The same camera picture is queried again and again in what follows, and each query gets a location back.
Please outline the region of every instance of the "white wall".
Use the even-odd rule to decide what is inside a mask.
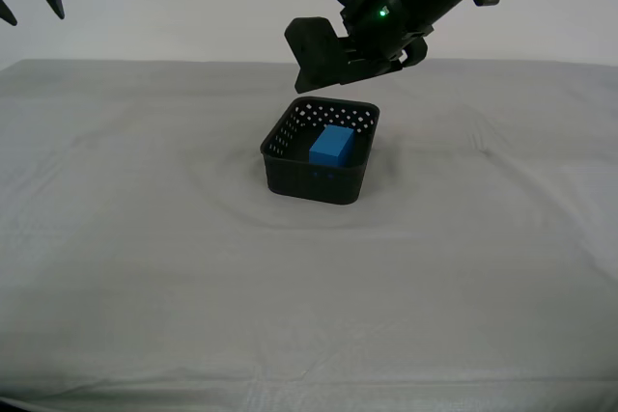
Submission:
[[[20,21],[0,24],[0,68],[22,58],[293,61],[283,38],[295,16],[340,27],[335,0],[5,0]],[[618,65],[616,0],[471,0],[430,37],[435,57],[495,57]]]

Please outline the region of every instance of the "white tablecloth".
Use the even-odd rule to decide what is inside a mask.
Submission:
[[[273,195],[296,66],[0,72],[0,397],[63,412],[618,410],[618,69],[428,61],[359,201]]]

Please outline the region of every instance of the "white background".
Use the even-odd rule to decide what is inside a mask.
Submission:
[[[283,32],[296,16],[326,16],[335,0],[5,0],[20,24],[0,24],[0,68],[23,58],[294,60]],[[430,56],[550,59],[618,65],[616,0],[466,0],[430,37]]]

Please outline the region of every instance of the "black basket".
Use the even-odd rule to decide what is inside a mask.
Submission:
[[[335,205],[358,199],[374,142],[379,109],[359,101],[306,96],[292,102],[260,148],[268,188],[279,195]],[[354,129],[345,167],[309,163],[309,150],[327,125]]]

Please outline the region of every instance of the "blue block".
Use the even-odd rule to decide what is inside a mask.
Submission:
[[[309,162],[322,166],[344,167],[353,144],[353,129],[328,125],[309,151]]]

